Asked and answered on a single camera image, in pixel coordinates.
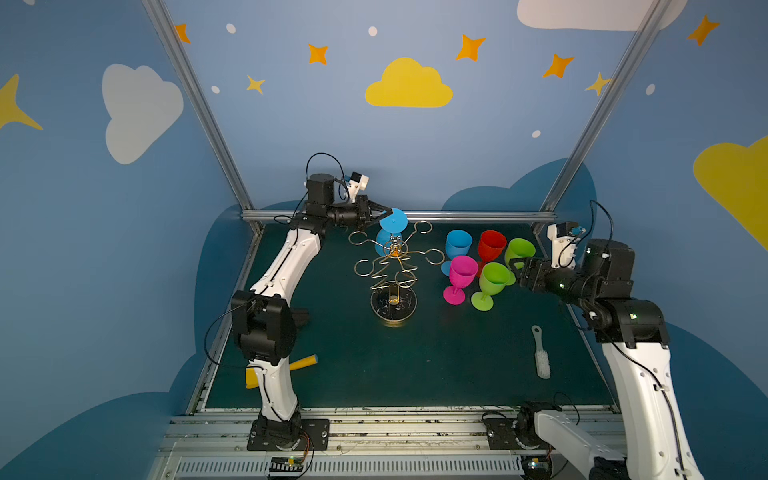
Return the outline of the pink wine glass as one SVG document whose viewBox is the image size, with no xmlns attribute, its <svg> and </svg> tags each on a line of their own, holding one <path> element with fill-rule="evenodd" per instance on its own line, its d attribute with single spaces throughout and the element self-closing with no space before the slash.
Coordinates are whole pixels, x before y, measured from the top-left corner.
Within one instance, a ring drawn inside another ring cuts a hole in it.
<svg viewBox="0 0 768 480">
<path fill-rule="evenodd" d="M 465 301 L 464 289 L 476 278 L 478 262 L 473 258 L 460 255 L 450 261 L 449 282 L 450 285 L 443 291 L 444 300 L 450 305 L 460 305 Z"/>
</svg>

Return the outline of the green wine glass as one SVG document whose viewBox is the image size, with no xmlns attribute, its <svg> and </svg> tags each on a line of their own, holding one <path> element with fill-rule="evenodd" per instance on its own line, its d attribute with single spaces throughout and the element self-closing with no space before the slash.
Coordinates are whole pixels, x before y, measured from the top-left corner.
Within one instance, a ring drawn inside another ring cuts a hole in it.
<svg viewBox="0 0 768 480">
<path fill-rule="evenodd" d="M 509 261 L 512 258 L 531 258 L 536 255 L 537 249 L 535 245 L 524 238 L 514 238 L 509 241 L 504 254 L 504 263 L 510 269 Z"/>
<path fill-rule="evenodd" d="M 494 306 L 493 297 L 516 280 L 515 274 L 507 266 L 497 262 L 487 263 L 479 277 L 480 290 L 471 296 L 472 306 L 482 312 L 491 310 Z"/>
</svg>

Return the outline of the red wine glass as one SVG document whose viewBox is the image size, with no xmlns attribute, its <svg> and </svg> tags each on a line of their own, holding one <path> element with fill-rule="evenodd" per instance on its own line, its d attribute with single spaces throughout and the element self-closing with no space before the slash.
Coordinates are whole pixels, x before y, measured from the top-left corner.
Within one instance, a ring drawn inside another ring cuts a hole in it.
<svg viewBox="0 0 768 480">
<path fill-rule="evenodd" d="M 506 249 L 508 241 L 504 234 L 496 230 L 484 231 L 478 243 L 479 268 L 495 261 Z"/>
</svg>

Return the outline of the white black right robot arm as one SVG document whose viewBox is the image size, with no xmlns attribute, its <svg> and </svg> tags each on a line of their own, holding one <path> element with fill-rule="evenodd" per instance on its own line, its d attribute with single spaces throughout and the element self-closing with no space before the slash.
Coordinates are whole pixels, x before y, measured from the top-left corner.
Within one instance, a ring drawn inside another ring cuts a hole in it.
<svg viewBox="0 0 768 480">
<path fill-rule="evenodd" d="M 670 337 L 660 308 L 632 297 L 634 251 L 591 239 L 580 266 L 509 261 L 517 285 L 577 306 L 601 345 L 619 398 L 627 452 L 610 449 L 552 403 L 527 402 L 515 434 L 524 448 L 552 449 L 587 479 L 700 479 L 671 378 Z"/>
</svg>

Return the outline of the blue wine glass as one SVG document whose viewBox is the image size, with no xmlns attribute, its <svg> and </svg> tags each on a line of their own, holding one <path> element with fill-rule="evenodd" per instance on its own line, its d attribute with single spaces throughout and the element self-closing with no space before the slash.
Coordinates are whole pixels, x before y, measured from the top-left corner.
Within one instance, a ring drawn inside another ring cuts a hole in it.
<svg viewBox="0 0 768 480">
<path fill-rule="evenodd" d="M 402 238 L 402 232 L 408 226 L 408 218 L 402 210 L 393 208 L 389 216 L 379 221 L 379 225 L 380 230 L 375 239 L 375 251 L 378 256 L 384 256 L 389 253 L 392 237 Z"/>
<path fill-rule="evenodd" d="M 448 276 L 452 260 L 457 256 L 466 256 L 473 243 L 472 236 L 465 230 L 452 230 L 446 236 L 446 260 L 441 265 L 441 272 Z"/>
</svg>

